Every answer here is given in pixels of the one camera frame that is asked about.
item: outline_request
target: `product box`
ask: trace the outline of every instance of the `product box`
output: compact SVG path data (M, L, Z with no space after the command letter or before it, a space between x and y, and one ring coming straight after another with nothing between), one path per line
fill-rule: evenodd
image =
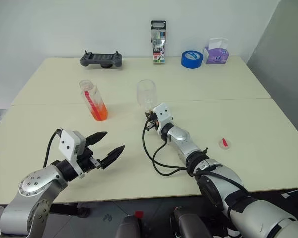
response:
M209 47L205 46L203 50L203 62L205 64L225 64L228 56L228 50L223 48L209 50Z

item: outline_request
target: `black cable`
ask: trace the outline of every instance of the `black cable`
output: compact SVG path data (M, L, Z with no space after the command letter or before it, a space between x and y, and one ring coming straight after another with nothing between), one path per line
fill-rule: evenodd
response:
M146 155L149 157L149 159L151 159L151 161L152 161L152 163L153 163L153 167L154 167L154 169L155 169L160 175L163 175L163 176L172 175L172 174L174 174L175 172L178 172L178 171L180 171L180 170L186 170L186 169L187 169L186 167L172 166L172 165L165 165L165 164L160 163L160 162L158 162L158 161L156 161L156 160L154 159L155 156L156 156L156 154L157 154L157 152L158 152L159 150L161 150L161 149L167 144L167 142L165 142L160 148L158 148L158 149L156 150L156 152L154 153L153 157L151 157L151 155L150 155L149 152L147 151L147 148L146 148L146 145L145 145L145 131L146 131L146 127L147 127L148 123L149 123L149 121L147 120L146 123L145 123L144 129L143 129L143 133L142 133L142 142L143 142L143 148L144 148L144 151L145 151ZM160 166L163 166L163 167L166 167L166 168L174 168L174 169L176 169L176 170L174 170L174 171L172 171L172 172L170 172L170 173L168 173L168 174L164 174L164 173L162 173L162 172L160 172L160 171L158 170L158 168L156 167L155 164L160 165Z
M245 192L247 195L250 196L249 192L247 191L247 189L245 187L243 187L239 183L237 183L234 180L231 180L231 179L229 179L229 178L227 178L227 177L225 177L223 175L219 175L217 173L210 172L210 171L199 171L199 172L193 174L193 176L200 176L200 175L210 175L210 176L214 176L214 177L223 179L226 182L229 182L230 184L234 185L235 187L239 188L240 190L242 190L243 192Z
M45 159L44 159L43 167L46 167L46 164L48 162L49 152L50 152L50 147L51 147L52 141L53 141L54 137L56 136L56 134L59 134L60 131L61 131L60 129L56 129L56 131L54 131L54 133L52 134L52 136L51 136L51 138L49 140L48 147L46 148L46 153L45 153Z

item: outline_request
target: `small red object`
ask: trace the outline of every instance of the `small red object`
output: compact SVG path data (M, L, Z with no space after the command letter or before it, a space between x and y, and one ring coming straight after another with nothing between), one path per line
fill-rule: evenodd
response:
M138 219L142 219L144 217L144 212L143 211L136 211L135 212L135 217Z
M227 141L225 140L225 138L222 138L222 142L223 142L223 145L224 145L225 147L228 147L228 143L227 143Z

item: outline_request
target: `plastic bottle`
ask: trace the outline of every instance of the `plastic bottle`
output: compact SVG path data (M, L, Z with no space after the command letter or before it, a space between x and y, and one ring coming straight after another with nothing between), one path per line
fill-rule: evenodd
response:
M106 120L107 108L96 85L89 80L82 80L79 85L82 89L81 94L95 120Z

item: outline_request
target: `white table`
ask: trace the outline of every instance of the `white table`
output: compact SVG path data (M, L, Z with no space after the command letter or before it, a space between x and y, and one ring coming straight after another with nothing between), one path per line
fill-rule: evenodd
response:
M123 58L121 68L85 68L79 58L47 58L15 98L13 105L83 103L79 82L97 85L105 103L136 101L136 84L143 79L156 83L158 100L192 101L270 98L270 95L239 56L225 65L181 66L181 58L153 65L152 58Z
M176 125L188 130L208 155L234 169L250 191L298 187L298 132L272 99L169 102ZM141 143L145 116L133 102L108 103L108 120L95 121L85 104L12 106L0 123L0 204L9 203L20 180L43 165L48 140L57 127L88 136L107 131L92 146L97 158L125 144L119 159L105 170L75 179L56 202L100 201L200 194L193 178L179 172L157 174ZM223 150L225 137L232 147ZM155 131L146 135L148 150L162 144ZM49 163L63 159L55 139ZM176 152L165 147L157 159L181 165Z

